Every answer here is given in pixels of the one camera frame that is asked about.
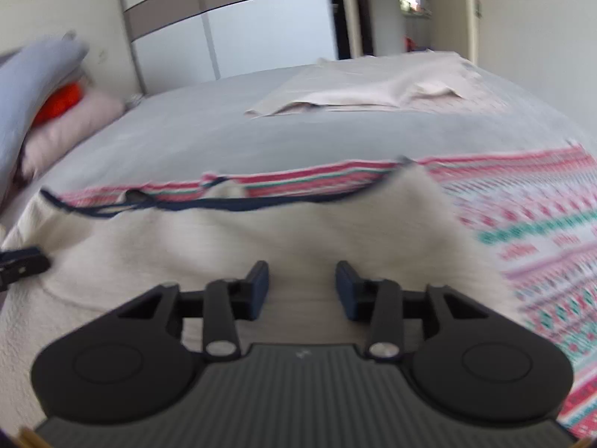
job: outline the mattress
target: mattress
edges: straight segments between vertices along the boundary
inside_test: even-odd
[[[193,180],[206,171],[258,173],[345,159],[511,152],[589,142],[571,120],[507,80],[480,71],[506,104],[500,113],[331,112],[252,118],[245,111],[304,67],[178,89],[144,100],[79,145],[18,195],[0,218],[10,227],[41,187]]]

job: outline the pink pillow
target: pink pillow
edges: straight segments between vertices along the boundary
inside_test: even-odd
[[[98,89],[59,118],[30,131],[25,139],[21,174],[27,181],[39,177],[84,139],[116,121],[124,103]]]

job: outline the patterned blanket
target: patterned blanket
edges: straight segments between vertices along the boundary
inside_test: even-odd
[[[575,384],[559,421],[597,434],[597,161],[582,147],[512,155],[418,160],[448,194],[460,221],[491,251],[520,300],[527,327],[568,355]],[[63,195],[74,206],[118,203],[129,189],[191,200],[234,180],[247,197],[354,190],[396,162],[350,161],[258,175],[205,174],[189,183],[103,187]]]

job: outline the door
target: door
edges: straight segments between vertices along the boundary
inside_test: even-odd
[[[434,50],[453,50],[474,64],[478,60],[477,0],[431,0]]]

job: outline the red pillow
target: red pillow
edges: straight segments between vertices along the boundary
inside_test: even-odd
[[[83,98],[83,89],[78,82],[61,87],[41,107],[35,116],[32,127],[41,126],[51,119],[58,118]]]

